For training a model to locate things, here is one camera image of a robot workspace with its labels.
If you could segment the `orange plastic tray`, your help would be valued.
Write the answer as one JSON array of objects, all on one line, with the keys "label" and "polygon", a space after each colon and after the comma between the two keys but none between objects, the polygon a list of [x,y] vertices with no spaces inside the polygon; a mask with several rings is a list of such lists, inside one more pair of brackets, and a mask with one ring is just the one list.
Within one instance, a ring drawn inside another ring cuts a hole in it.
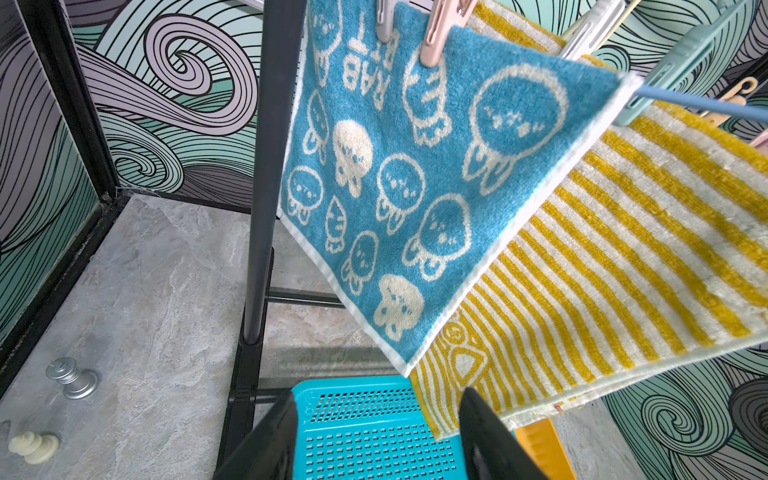
[{"label": "orange plastic tray", "polygon": [[550,419],[518,428],[514,433],[518,443],[548,479],[577,479]]}]

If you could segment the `white clothespin on striped towel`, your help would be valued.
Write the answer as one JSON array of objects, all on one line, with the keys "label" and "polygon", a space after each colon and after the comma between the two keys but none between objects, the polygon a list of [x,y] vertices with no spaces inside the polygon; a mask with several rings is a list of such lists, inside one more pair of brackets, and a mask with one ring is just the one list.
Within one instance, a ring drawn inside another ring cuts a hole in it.
[{"label": "white clothespin on striped towel", "polygon": [[622,0],[599,0],[578,21],[566,45],[559,53],[565,60],[576,61],[592,54],[626,9]]}]

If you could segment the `cream chess pawn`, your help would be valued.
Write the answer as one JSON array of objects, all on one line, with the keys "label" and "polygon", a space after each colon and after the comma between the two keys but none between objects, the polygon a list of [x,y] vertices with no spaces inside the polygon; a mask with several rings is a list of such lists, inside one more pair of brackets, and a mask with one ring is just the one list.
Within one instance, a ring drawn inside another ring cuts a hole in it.
[{"label": "cream chess pawn", "polygon": [[59,447],[60,441],[55,435],[24,431],[11,438],[8,450],[22,456],[27,464],[39,465],[51,460]]}]

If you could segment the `yellow striped towel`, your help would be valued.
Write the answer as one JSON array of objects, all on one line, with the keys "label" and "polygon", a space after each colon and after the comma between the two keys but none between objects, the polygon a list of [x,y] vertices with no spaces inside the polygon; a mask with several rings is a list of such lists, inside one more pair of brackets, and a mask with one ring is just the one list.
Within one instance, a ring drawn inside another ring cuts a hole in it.
[{"label": "yellow striped towel", "polygon": [[514,429],[766,338],[766,156],[657,102],[585,154],[410,380],[444,439],[466,388]]}]

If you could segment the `blue rabbit print towel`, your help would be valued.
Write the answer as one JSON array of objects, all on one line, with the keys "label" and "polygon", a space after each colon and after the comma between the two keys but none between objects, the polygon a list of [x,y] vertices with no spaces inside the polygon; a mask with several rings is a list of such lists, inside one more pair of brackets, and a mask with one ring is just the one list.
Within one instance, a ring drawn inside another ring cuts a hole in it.
[{"label": "blue rabbit print towel", "polygon": [[597,141],[638,77],[427,13],[308,4],[278,214],[346,309],[408,375],[470,289]]}]

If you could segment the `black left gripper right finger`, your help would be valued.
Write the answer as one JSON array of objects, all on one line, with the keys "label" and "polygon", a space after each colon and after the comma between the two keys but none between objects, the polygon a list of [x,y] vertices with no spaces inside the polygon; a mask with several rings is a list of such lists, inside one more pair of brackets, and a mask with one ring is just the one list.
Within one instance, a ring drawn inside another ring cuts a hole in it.
[{"label": "black left gripper right finger", "polygon": [[462,394],[459,425],[468,479],[547,479],[472,387]]}]

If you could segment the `teal plastic basket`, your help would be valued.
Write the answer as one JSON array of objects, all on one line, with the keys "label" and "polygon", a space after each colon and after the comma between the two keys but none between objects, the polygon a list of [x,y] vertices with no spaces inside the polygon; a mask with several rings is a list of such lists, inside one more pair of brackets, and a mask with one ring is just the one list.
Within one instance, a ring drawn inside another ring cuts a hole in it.
[{"label": "teal plastic basket", "polygon": [[467,477],[461,439],[435,439],[406,378],[309,380],[292,393],[295,479]]}]

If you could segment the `mint green clothespin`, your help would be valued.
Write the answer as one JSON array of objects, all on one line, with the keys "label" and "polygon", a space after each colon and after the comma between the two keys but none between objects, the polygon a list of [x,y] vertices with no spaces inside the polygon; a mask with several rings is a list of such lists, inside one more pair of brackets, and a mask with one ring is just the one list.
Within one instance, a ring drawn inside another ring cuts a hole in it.
[{"label": "mint green clothespin", "polygon": [[[677,88],[681,82],[712,52],[716,37],[745,5],[746,1],[737,1],[726,8],[712,24],[692,28],[656,64],[645,77],[643,85],[679,92]],[[628,126],[653,101],[634,95],[617,116],[615,124]]]}]

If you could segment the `pink clothespin on blue towel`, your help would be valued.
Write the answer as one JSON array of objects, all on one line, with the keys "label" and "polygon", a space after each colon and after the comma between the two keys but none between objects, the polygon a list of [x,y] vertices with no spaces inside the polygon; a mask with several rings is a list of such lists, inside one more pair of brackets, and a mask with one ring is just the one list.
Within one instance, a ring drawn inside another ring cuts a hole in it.
[{"label": "pink clothespin on blue towel", "polygon": [[438,65],[448,35],[453,27],[464,28],[477,0],[434,1],[420,50],[420,62],[426,68]]}]

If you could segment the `black clothes rack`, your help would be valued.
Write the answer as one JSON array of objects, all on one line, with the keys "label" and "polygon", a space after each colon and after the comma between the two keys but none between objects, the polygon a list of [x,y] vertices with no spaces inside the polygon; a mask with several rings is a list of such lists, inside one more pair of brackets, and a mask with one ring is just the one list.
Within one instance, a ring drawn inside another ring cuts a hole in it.
[{"label": "black clothes rack", "polygon": [[299,64],[305,1],[264,6],[261,77],[247,263],[246,300],[214,477],[223,479],[238,447],[253,430],[273,266],[272,240],[279,203]]}]

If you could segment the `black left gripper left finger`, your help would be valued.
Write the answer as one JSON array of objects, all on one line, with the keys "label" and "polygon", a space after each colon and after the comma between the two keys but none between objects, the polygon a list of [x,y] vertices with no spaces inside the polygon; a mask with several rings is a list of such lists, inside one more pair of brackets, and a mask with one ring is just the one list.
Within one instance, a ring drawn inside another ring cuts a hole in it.
[{"label": "black left gripper left finger", "polygon": [[214,479],[292,479],[298,433],[293,393],[282,393],[215,471]]}]

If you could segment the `silver chess pawn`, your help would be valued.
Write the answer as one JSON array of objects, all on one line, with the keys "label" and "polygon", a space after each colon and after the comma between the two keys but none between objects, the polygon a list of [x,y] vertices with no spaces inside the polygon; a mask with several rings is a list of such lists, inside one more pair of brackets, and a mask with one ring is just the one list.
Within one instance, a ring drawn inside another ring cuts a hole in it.
[{"label": "silver chess pawn", "polygon": [[63,395],[69,400],[80,400],[94,393],[99,384],[98,373],[81,369],[71,357],[53,360],[46,368],[46,376],[63,386]]}]

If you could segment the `grey clothespin on blue towel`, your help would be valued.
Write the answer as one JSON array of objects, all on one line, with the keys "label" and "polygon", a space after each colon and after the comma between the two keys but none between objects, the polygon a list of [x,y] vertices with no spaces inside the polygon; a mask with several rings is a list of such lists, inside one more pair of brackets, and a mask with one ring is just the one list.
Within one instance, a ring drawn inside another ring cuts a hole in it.
[{"label": "grey clothespin on blue towel", "polygon": [[376,1],[376,35],[379,42],[386,44],[393,36],[394,12],[399,0]]}]

